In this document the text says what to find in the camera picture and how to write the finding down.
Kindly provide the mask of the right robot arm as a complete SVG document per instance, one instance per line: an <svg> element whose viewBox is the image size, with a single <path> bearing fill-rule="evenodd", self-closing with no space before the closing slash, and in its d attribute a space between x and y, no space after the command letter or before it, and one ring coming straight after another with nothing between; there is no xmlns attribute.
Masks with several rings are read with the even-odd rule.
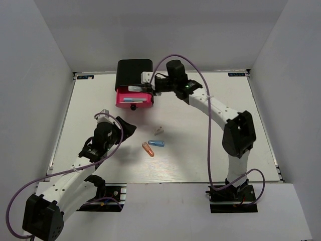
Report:
<svg viewBox="0 0 321 241"><path fill-rule="evenodd" d="M240 199L248 186L248 157L256 141L253 118L250 112L239 112L210 96L206 83L188 78L179 60L166 64L167 75L159 78L151 71L143 71L141 83L148 93L157 95L174 92L176 97L195 107L215 122L223 131L222 146L228 154L228 174L223 187L212 187L232 200Z"/></svg>

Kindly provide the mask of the orange cap highlighter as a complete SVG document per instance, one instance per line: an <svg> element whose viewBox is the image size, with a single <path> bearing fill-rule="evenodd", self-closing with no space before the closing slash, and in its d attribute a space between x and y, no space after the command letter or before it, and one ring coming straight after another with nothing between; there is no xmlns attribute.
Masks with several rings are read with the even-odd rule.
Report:
<svg viewBox="0 0 321 241"><path fill-rule="evenodd" d="M146 88L140 87L140 86L129 86L128 91L130 91L130 92L146 92Z"/></svg>

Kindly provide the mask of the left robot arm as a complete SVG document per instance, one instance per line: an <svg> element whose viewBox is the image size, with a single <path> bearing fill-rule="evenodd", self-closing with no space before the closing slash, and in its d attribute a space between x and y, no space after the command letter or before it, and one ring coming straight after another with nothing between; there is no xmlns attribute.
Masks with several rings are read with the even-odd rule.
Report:
<svg viewBox="0 0 321 241"><path fill-rule="evenodd" d="M72 172L63 174L40 195L31 195L26 201L22 228L41 240L56 240L65 221L84 204L101 200L106 195L105 180L95 171L113 146L131 137L136 126L116 117L96 117L97 126L77 159Z"/></svg>

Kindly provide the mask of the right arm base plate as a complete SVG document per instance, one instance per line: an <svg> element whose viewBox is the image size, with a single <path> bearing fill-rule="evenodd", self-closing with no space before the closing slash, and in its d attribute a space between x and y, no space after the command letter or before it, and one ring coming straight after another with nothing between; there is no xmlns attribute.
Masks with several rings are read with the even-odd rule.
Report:
<svg viewBox="0 0 321 241"><path fill-rule="evenodd" d="M223 213L257 213L257 204L254 188L247 185L237 196L228 189L215 191L209 186L205 192L209 197L210 212L213 214Z"/></svg>

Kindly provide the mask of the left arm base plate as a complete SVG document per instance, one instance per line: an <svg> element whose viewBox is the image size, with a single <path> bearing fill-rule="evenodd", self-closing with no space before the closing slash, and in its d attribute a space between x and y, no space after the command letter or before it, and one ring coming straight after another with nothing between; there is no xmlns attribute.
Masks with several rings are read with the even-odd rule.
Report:
<svg viewBox="0 0 321 241"><path fill-rule="evenodd" d="M127 184L106 184L100 197L83 204L78 212L121 212L126 200Z"/></svg>

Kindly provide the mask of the blue cap highlighter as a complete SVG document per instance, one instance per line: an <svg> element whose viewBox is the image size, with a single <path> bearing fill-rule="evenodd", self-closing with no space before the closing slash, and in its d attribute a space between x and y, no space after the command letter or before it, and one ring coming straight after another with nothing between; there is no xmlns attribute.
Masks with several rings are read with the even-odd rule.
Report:
<svg viewBox="0 0 321 241"><path fill-rule="evenodd" d="M124 98L124 102L146 102L146 98Z"/></svg>

